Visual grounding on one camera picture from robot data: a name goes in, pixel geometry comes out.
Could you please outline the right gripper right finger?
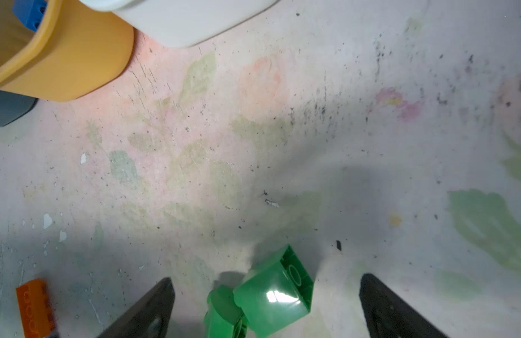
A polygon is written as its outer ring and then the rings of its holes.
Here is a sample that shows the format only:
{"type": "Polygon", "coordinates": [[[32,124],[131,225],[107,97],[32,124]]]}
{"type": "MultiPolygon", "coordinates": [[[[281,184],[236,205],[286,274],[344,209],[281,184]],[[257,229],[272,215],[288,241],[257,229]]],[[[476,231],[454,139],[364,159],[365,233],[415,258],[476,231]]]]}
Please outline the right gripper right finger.
{"type": "Polygon", "coordinates": [[[371,273],[361,277],[359,297],[371,337],[447,338],[371,273]]]}

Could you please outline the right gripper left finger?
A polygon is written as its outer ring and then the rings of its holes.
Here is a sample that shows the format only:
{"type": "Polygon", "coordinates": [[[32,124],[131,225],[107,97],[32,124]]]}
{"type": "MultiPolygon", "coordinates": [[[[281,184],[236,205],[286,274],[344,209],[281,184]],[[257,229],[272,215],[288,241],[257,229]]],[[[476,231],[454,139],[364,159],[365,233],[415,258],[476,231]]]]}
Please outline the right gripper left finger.
{"type": "Polygon", "coordinates": [[[164,277],[98,337],[165,337],[174,302],[172,280],[164,277]]]}

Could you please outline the green lego brick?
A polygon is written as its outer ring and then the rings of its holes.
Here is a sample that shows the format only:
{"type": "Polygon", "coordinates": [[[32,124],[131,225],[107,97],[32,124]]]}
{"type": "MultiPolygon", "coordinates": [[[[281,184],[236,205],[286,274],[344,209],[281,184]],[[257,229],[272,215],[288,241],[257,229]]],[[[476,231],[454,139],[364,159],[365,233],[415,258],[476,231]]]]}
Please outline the green lego brick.
{"type": "Polygon", "coordinates": [[[257,337],[269,337],[310,314],[314,281],[287,245],[253,267],[233,289],[257,337]]]}
{"type": "Polygon", "coordinates": [[[234,301],[232,289],[221,285],[207,297],[208,312],[204,317],[205,337],[244,338],[248,326],[241,308],[234,301]]]}

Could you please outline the orange L-shaped lego brick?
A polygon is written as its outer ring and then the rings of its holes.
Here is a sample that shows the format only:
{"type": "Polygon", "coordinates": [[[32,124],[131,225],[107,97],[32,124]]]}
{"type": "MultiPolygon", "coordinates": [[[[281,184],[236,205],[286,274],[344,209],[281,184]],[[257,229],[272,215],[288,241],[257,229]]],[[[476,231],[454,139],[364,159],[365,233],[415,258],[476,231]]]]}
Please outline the orange L-shaped lego brick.
{"type": "Polygon", "coordinates": [[[22,284],[16,295],[24,337],[57,337],[46,281],[37,278],[22,284]]]}

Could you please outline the dark teal plastic bin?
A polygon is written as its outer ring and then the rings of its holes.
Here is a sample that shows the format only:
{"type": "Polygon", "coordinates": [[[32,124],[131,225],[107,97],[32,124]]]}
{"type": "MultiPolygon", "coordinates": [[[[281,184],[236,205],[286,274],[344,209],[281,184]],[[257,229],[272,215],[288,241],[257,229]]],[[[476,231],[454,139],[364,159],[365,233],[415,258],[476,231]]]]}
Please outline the dark teal plastic bin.
{"type": "Polygon", "coordinates": [[[33,97],[0,91],[0,128],[27,114],[37,101],[33,97]]]}

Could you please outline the yellow plastic bin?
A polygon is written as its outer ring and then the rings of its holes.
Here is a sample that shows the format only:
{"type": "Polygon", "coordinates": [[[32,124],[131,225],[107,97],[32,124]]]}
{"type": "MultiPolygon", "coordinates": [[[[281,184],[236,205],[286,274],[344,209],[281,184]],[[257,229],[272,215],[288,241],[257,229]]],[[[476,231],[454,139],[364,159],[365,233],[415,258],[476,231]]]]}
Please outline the yellow plastic bin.
{"type": "Polygon", "coordinates": [[[81,1],[48,1],[36,32],[0,1],[0,90],[66,102],[118,77],[134,48],[134,28],[81,1]]]}

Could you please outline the white plastic bin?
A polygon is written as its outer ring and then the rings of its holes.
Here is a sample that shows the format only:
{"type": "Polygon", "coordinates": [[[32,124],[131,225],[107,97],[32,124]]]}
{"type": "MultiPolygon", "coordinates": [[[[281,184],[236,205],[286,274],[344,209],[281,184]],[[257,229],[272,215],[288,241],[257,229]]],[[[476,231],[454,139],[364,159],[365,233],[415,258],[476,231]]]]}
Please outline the white plastic bin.
{"type": "Polygon", "coordinates": [[[276,0],[84,0],[169,48],[197,45],[260,14],[276,0]]]}

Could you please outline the blue lego brick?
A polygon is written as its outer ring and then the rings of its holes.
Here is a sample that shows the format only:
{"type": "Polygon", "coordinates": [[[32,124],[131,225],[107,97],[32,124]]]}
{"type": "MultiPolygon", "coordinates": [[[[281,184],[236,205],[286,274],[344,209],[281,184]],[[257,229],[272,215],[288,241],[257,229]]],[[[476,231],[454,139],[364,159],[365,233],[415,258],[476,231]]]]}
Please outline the blue lego brick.
{"type": "Polygon", "coordinates": [[[45,0],[15,0],[12,12],[23,26],[36,32],[46,12],[45,0]]]}

